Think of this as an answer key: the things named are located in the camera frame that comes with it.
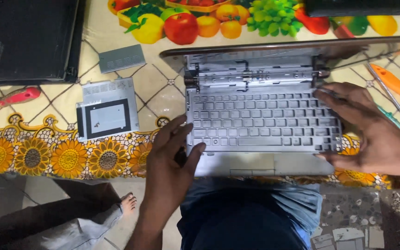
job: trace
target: tiled floor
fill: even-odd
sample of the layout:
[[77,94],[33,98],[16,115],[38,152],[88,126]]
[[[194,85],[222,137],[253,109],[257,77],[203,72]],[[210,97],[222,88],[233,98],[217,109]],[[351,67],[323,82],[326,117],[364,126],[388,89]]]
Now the tiled floor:
[[[138,209],[144,196],[144,179],[119,180],[112,183],[114,189],[120,197],[133,192]],[[52,179],[46,177],[0,176],[0,216],[35,205],[21,190],[40,204],[68,197]],[[312,239],[314,250],[368,250],[380,249],[382,245],[386,246],[385,249],[400,249],[400,190],[378,193],[374,189],[322,185],[321,193],[324,201],[321,223]],[[137,218],[138,210],[130,217],[121,219],[94,249],[123,249]],[[178,209],[164,228],[164,250],[180,247],[181,236],[176,228],[180,218]],[[343,236],[347,239],[341,238],[340,232],[335,229],[350,230]]]

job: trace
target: finger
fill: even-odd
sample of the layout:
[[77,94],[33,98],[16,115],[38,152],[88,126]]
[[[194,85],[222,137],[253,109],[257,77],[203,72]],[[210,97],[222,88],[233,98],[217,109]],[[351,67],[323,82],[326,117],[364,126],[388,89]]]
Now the finger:
[[192,148],[191,153],[187,157],[187,161],[184,167],[181,168],[181,171],[185,172],[189,176],[190,181],[192,181],[192,178],[194,178],[194,173],[196,172],[200,156],[205,149],[206,149],[206,144],[204,142],[195,145]]
[[323,152],[315,154],[317,158],[324,159],[336,168],[361,172],[358,155],[343,155],[335,152]]
[[192,123],[186,124],[186,126],[181,127],[177,134],[175,134],[169,142],[164,146],[168,156],[173,159],[175,154],[183,146],[186,136],[192,131],[194,125]]
[[366,88],[349,82],[332,82],[321,86],[329,89],[349,102],[357,102],[367,107],[375,107],[373,97]]
[[346,101],[339,100],[330,94],[320,91],[319,89],[314,92],[314,96],[325,102],[326,105],[335,111],[340,117],[348,122],[357,125],[359,129],[365,128],[365,115],[362,110],[354,108]]
[[153,148],[159,149],[171,138],[171,132],[179,128],[186,121],[186,115],[177,116],[174,120],[170,121],[163,128],[160,129],[157,136],[155,136]]

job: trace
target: red pepper print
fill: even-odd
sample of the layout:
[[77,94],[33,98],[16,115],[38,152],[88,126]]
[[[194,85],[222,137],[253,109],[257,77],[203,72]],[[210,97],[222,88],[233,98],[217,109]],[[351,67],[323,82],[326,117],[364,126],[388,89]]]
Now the red pepper print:
[[309,17],[305,13],[305,9],[300,7],[294,12],[294,16],[303,23],[303,25],[316,35],[325,35],[330,29],[330,19],[327,16]]

